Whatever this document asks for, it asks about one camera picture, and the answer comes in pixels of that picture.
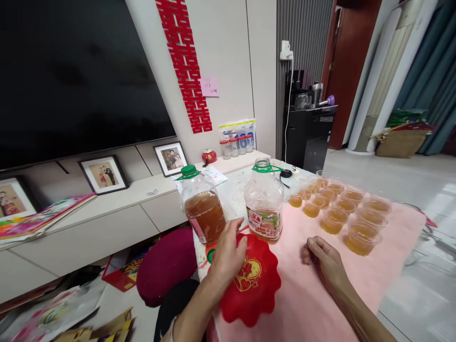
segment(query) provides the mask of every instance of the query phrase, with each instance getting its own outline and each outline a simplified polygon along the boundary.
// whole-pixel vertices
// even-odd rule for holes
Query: red cushion
[[[157,307],[171,287],[189,279],[198,264],[191,228],[175,230],[158,241],[142,260],[136,279],[147,306]]]

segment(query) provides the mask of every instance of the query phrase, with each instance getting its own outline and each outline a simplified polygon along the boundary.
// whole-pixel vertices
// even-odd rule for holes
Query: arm
[[[310,237],[302,250],[303,262],[312,262],[337,306],[361,342],[392,342],[396,339],[367,307],[350,283],[341,255],[321,237]]]
[[[198,286],[184,311],[168,330],[162,342],[200,342],[215,309],[225,290],[242,267],[247,250],[247,237],[236,246],[236,234],[243,218],[227,222],[217,243],[217,252],[210,272]]]

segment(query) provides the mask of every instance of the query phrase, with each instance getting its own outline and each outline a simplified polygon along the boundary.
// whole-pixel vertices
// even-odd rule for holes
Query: cabinet drawer
[[[0,260],[0,303],[57,279],[7,250],[0,252]]]
[[[141,203],[141,206],[160,232],[187,221],[177,191]]]
[[[136,205],[12,250],[63,276],[158,233],[141,206]]]

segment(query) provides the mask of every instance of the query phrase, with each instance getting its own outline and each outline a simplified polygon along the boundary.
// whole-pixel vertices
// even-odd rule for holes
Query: pink tablecloth
[[[276,292],[272,314],[262,314],[253,328],[240,321],[226,323],[215,314],[220,342],[231,341],[357,341],[353,329],[320,282],[313,266],[303,265],[300,249],[310,236],[319,235],[341,254],[348,277],[373,311],[412,251],[425,224],[425,216],[414,209],[394,204],[390,224],[382,230],[383,242],[369,256],[358,256],[344,244],[346,225],[338,235],[320,227],[320,219],[307,217],[301,209],[284,206],[284,230],[270,245],[277,256],[282,287]]]

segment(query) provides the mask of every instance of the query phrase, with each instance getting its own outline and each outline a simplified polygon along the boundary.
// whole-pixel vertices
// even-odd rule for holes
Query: red double happiness decoration
[[[187,6],[182,0],[160,0],[156,4],[193,133],[212,131],[206,98],[201,93],[200,68]]]

